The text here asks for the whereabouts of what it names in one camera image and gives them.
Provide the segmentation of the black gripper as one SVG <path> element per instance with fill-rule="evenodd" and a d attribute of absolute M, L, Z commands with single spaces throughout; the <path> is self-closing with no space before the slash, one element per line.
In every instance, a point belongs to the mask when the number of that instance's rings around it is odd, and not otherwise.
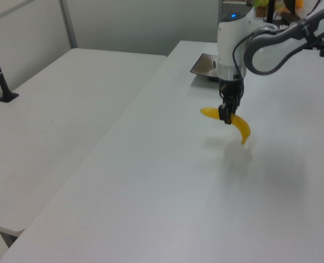
<path fill-rule="evenodd" d="M 219 95 L 222 98 L 222 105 L 218 107 L 219 119 L 225 124 L 230 125 L 231 113 L 235 113 L 238 109 L 241 98 L 244 94 L 244 80 L 235 79 L 232 81 L 226 81 L 219 79 Z"/>

